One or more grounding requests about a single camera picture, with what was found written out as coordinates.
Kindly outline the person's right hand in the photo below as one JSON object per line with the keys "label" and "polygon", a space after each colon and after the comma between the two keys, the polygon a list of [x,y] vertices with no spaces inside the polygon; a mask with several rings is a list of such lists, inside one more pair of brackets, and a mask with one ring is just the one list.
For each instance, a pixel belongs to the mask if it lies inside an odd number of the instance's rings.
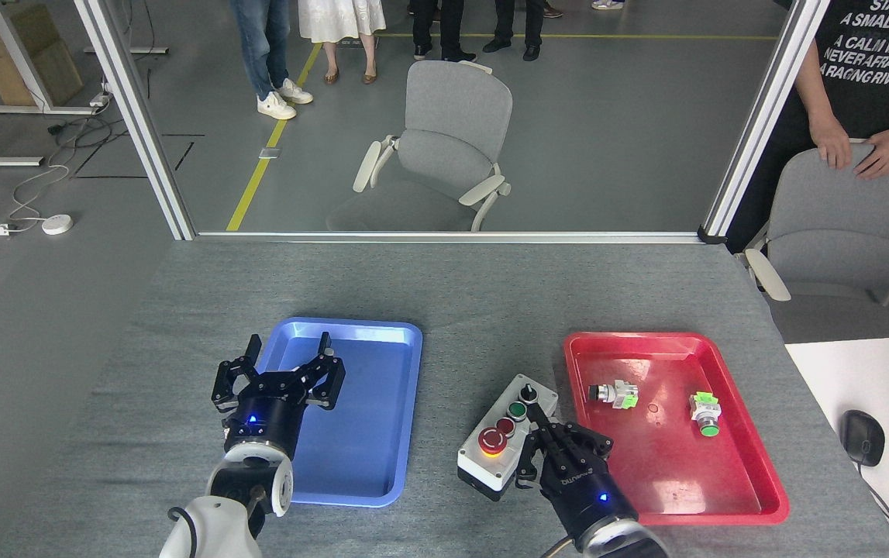
{"label": "person's right hand", "polygon": [[851,165],[850,138],[834,115],[811,117],[809,131],[821,160],[831,169],[843,170]]}

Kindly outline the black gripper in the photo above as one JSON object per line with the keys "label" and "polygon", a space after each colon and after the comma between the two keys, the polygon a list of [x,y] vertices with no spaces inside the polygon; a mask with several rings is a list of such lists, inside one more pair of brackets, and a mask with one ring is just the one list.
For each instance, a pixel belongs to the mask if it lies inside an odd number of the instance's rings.
{"label": "black gripper", "polygon": [[[536,403],[526,404],[526,414],[536,427],[523,443],[516,487],[539,488],[575,543],[582,543],[584,533],[599,522],[639,518],[608,473],[611,438],[574,422],[551,423]],[[539,451],[548,452],[540,480],[533,465]]]}
{"label": "black gripper", "polygon": [[[264,389],[255,367],[260,351],[261,338],[253,333],[242,356],[219,363],[212,403],[218,411],[234,411],[223,420],[224,450],[241,443],[267,443],[293,458],[306,406],[335,408],[346,376],[344,363],[335,356],[329,332],[323,332],[316,356],[291,372],[289,390]],[[248,385],[235,394],[238,377],[248,379]]]}

